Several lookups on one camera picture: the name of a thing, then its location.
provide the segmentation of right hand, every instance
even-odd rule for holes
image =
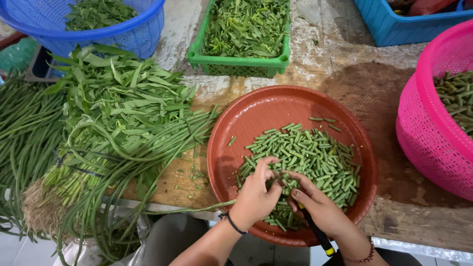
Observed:
[[[254,174],[246,178],[230,210],[232,220],[240,230],[246,231],[268,216],[278,203],[282,192],[279,183],[273,182],[270,190],[266,190],[266,181],[274,177],[273,171],[268,170],[268,164],[276,162],[279,159],[273,156],[259,159]]]
[[[337,238],[350,230],[357,230],[348,217],[318,189],[306,176],[285,171],[291,179],[298,180],[300,189],[294,188],[288,199],[292,211],[298,210],[297,202],[309,211],[314,223],[328,236]]]

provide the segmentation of red bag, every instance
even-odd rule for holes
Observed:
[[[471,9],[473,8],[473,0],[465,0],[465,9]]]
[[[422,16],[436,13],[456,0],[417,0],[409,11],[409,16]]]

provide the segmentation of white floor tile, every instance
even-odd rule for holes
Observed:
[[[442,258],[436,258],[435,260],[437,261],[437,266],[473,266],[472,263],[457,262],[457,261],[446,260]]]
[[[15,227],[13,232],[18,233],[18,228]],[[0,233],[0,265],[11,266],[25,241],[29,241],[29,239],[23,237],[19,241],[18,236]]]
[[[337,243],[335,243],[335,241],[332,241],[331,243],[335,251],[337,251]],[[321,246],[310,248],[310,266],[321,266],[329,259],[330,258],[327,257],[324,249]]]
[[[418,255],[418,254],[411,254],[411,255],[414,258],[416,258],[416,260],[418,260],[420,264],[422,264],[422,266],[437,266],[434,257]]]
[[[250,234],[244,235],[233,247],[229,259],[236,266],[258,266],[273,264],[274,244]]]
[[[38,243],[32,243],[28,239],[11,266],[51,266],[58,257],[51,257],[55,250],[56,242],[52,240],[38,239]]]

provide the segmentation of wooden table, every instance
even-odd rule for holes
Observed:
[[[185,54],[207,3],[166,2],[165,27],[154,55],[162,67],[185,70],[186,77],[198,84],[193,109],[209,109],[217,102],[228,106],[251,90],[276,84],[305,86],[333,97],[361,121],[378,158],[377,197],[361,229],[375,237],[473,252],[473,203],[424,178],[404,156],[396,138],[399,96],[426,44],[378,48],[351,0],[294,0],[290,65],[283,75],[273,79],[205,76],[190,67]],[[299,17],[298,6],[311,12],[314,24]],[[312,38],[319,41],[318,46]],[[185,156],[191,159],[192,151]],[[195,163],[205,172],[205,157]],[[218,203],[210,186],[195,187],[203,180],[189,179],[192,165],[175,160],[159,180],[152,202],[191,208]],[[133,185],[124,198],[136,198]]]

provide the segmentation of blue plastic basket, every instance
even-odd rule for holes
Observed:
[[[75,0],[0,0],[0,18],[34,37],[52,53],[67,57],[77,44],[120,44],[140,58],[150,57],[164,27],[165,0],[123,0],[139,15],[117,25],[85,31],[65,31]]]
[[[402,17],[386,0],[354,0],[378,46],[429,42],[448,28],[473,18],[473,10]]]

